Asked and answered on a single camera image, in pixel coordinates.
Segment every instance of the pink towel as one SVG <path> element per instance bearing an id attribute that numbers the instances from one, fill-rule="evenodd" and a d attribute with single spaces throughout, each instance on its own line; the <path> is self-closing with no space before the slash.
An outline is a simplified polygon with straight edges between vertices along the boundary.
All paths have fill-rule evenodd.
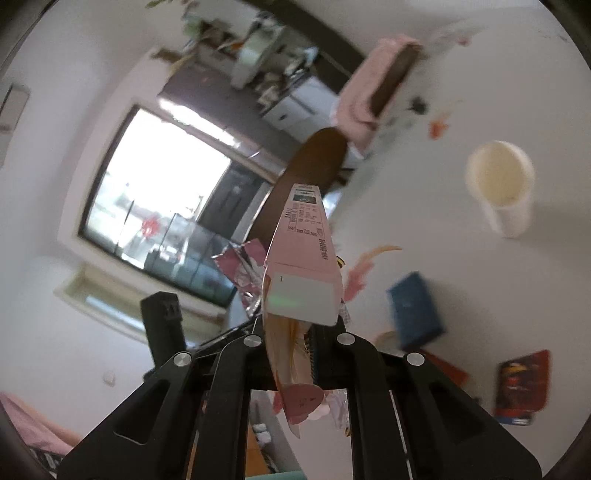
<path id="1" fill-rule="evenodd" d="M 371 111 L 372 95 L 384 81 L 398 54 L 411 43 L 416 40 L 406 35 L 380 39 L 340 93 L 333 122 L 361 154 L 369 146 L 378 126 L 379 118 Z"/>

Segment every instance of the metal screw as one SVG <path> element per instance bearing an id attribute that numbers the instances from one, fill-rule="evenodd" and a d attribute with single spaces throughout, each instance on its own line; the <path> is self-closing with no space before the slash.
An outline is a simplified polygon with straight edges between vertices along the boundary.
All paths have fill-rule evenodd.
<path id="1" fill-rule="evenodd" d="M 258 335 L 249 335 L 244 339 L 244 345 L 246 346 L 259 346 L 261 343 L 261 337 Z"/>
<path id="2" fill-rule="evenodd" d="M 177 367 L 184 367 L 191 363 L 191 360 L 191 355 L 189 353 L 180 352 L 174 356 L 173 362 Z"/>
<path id="3" fill-rule="evenodd" d="M 355 343 L 355 337 L 350 333 L 340 333 L 339 336 L 336 338 L 336 341 L 339 342 L 341 345 L 352 345 Z"/>
<path id="4" fill-rule="evenodd" d="M 420 367 L 423 363 L 425 363 L 425 357 L 423 357 L 420 353 L 409 353 L 407 355 L 407 362 L 415 367 Z"/>

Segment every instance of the pink blanket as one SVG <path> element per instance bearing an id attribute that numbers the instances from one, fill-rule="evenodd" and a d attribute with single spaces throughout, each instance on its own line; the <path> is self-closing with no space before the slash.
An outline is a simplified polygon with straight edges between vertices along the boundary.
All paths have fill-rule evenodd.
<path id="1" fill-rule="evenodd" d="M 43 423 L 25 411 L 18 399 L 0 393 L 0 403 L 23 441 L 33 448 L 58 455 L 67 455 L 72 447 L 58 438 Z"/>

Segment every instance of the pink cardboard box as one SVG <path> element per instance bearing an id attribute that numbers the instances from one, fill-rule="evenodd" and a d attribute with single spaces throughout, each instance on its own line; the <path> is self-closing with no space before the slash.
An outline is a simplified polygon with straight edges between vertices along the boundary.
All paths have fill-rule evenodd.
<path id="1" fill-rule="evenodd" d="M 269 364 L 291 431 L 324 399 L 314 385 L 304 335 L 334 325 L 343 283 L 320 190 L 295 184 L 267 253 L 263 319 Z"/>
<path id="2" fill-rule="evenodd" d="M 334 325 L 343 298 L 320 190 L 295 184 L 267 253 L 267 313 Z"/>

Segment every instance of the red decoration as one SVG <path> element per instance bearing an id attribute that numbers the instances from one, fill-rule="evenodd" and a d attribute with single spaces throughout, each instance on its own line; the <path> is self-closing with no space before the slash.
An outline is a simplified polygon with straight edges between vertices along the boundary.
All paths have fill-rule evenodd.
<path id="1" fill-rule="evenodd" d="M 158 217 L 153 216 L 150 218 L 146 218 L 142 222 L 142 235 L 146 238 L 150 238 L 154 235 L 157 235 L 160 231 L 160 224 L 158 223 Z"/>

